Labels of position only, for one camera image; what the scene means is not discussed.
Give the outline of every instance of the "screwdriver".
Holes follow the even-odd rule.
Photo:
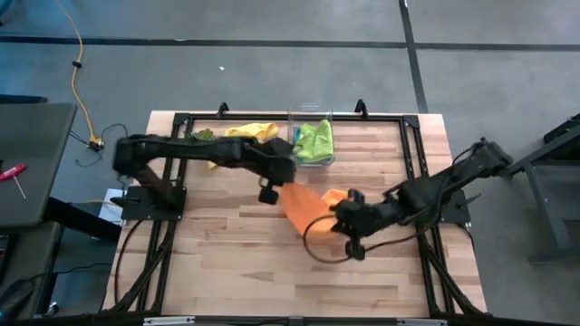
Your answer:
[[[24,199],[26,199],[26,195],[24,194],[22,187],[20,187],[20,182],[18,182],[18,178],[16,176],[23,173],[26,170],[26,168],[28,167],[25,164],[18,164],[15,167],[9,168],[7,171],[0,174],[0,181],[14,178],[14,181],[16,181],[16,185],[18,186],[18,189],[20,189],[20,193],[22,194],[22,197]]]

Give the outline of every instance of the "gray table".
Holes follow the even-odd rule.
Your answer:
[[[121,228],[50,197],[77,109],[73,104],[0,106],[0,159],[3,171],[16,164],[26,199],[13,180],[0,182],[0,228],[37,225],[43,220],[114,242]]]

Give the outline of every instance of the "wooden table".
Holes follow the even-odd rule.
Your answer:
[[[174,111],[153,111],[147,133],[169,135]],[[451,163],[439,114],[422,114],[420,130],[429,171]],[[256,121],[197,120],[194,130],[227,128]],[[279,123],[286,136],[285,123]],[[358,188],[367,201],[405,177],[401,136],[392,122],[335,122],[336,161],[328,168],[299,168],[296,180],[319,191]],[[410,143],[414,144],[409,132]],[[411,146],[413,156],[415,147]],[[150,163],[159,175],[164,159]],[[415,162],[415,171],[419,171]],[[426,317],[429,315],[416,240],[369,253],[363,262],[329,265],[315,262],[280,206],[257,201],[258,176],[243,169],[208,170],[190,161],[185,184],[188,199],[171,256],[163,313],[195,315],[303,315],[328,317]],[[142,269],[151,222],[130,239],[121,262],[120,289],[125,293]],[[123,228],[120,246],[131,224]],[[460,288],[482,310],[485,302],[469,238],[455,225],[441,225],[447,265]],[[373,244],[412,234],[397,225],[365,239]],[[335,244],[325,254],[342,255]],[[112,306],[111,275],[104,307]],[[157,275],[150,287],[153,298]],[[440,283],[434,277],[438,303]]]

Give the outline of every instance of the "yellow cable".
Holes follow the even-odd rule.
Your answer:
[[[81,47],[79,49],[79,56],[76,59],[76,62],[81,63],[81,60],[82,60],[82,52],[84,50],[84,46],[82,45],[81,33],[79,32],[79,29],[76,27],[76,24],[74,23],[73,18],[69,15],[69,13],[66,11],[66,9],[64,8],[64,6],[61,4],[61,2],[59,0],[54,0],[54,2],[59,6],[59,8],[63,12],[63,14],[69,20],[69,22],[71,22],[71,26],[74,29],[74,32],[76,33],[76,37],[79,39],[79,45]],[[89,133],[90,133],[89,141],[93,141],[93,142],[96,142],[96,143],[100,143],[101,142],[101,139],[97,138],[94,135],[94,132],[92,130],[92,122],[91,122],[91,116],[89,115],[89,111],[84,106],[84,103],[82,102],[81,97],[79,96],[78,92],[76,91],[76,73],[77,73],[78,70],[79,70],[79,68],[77,66],[74,66],[74,70],[72,71],[72,78],[71,78],[72,94],[74,94],[74,97],[79,102],[79,105],[81,105],[81,108],[84,111],[84,117],[87,119],[87,124],[89,125]]]
[[[104,204],[104,205],[112,205],[112,206],[117,206],[120,207],[119,205],[113,203],[113,202],[108,202],[108,201],[104,201],[104,200],[97,200],[97,199],[93,199],[93,200],[85,200],[82,202],[82,204],[89,204],[89,203],[96,203],[96,204]]]

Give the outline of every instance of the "gray floor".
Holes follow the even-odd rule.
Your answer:
[[[404,41],[396,0],[63,3],[85,36]],[[408,0],[408,6],[417,42],[580,43],[576,1]],[[51,1],[16,0],[2,20],[0,34],[73,35]],[[75,45],[0,43],[0,93],[74,101],[69,82],[77,51]],[[444,115],[453,153],[486,136],[521,158],[540,145],[544,133],[579,111],[580,52],[425,50],[418,57],[429,112]],[[78,88],[97,130],[122,122],[132,133],[143,132],[151,110],[213,110],[221,101],[232,110],[286,110],[297,102],[321,102],[347,111],[364,98],[372,111],[418,112],[404,49],[90,45],[83,64]],[[86,136],[82,114],[73,129]],[[105,138],[112,142],[120,135],[115,129]],[[118,187],[110,148],[91,168],[75,166],[76,159],[86,163],[94,157],[71,140],[54,196],[78,202]],[[482,180],[467,191],[483,192],[470,211],[489,311],[580,323],[580,262],[527,262],[529,254],[549,248],[551,239],[525,179]],[[82,235],[67,236],[72,246],[83,244],[93,257],[111,260],[110,248]],[[77,255],[82,254],[70,251],[63,259]],[[71,308],[63,313],[94,311],[102,290],[87,282],[106,281],[99,277],[70,275],[59,281],[56,295]],[[83,286],[95,293],[92,299],[71,292]]]

